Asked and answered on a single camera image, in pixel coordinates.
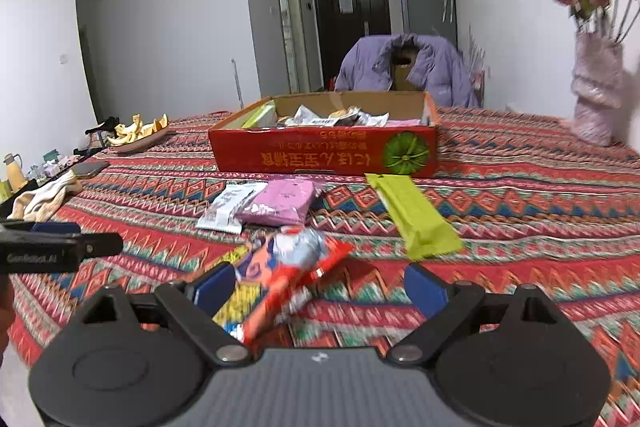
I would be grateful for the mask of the person left hand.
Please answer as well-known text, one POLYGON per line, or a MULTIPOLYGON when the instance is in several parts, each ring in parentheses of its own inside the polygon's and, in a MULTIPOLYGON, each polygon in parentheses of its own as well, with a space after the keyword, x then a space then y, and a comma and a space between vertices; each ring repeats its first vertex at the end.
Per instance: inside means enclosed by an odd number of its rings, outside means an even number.
POLYGON ((0 355, 9 343, 9 328, 14 322, 14 288, 9 277, 2 275, 0 291, 0 355))

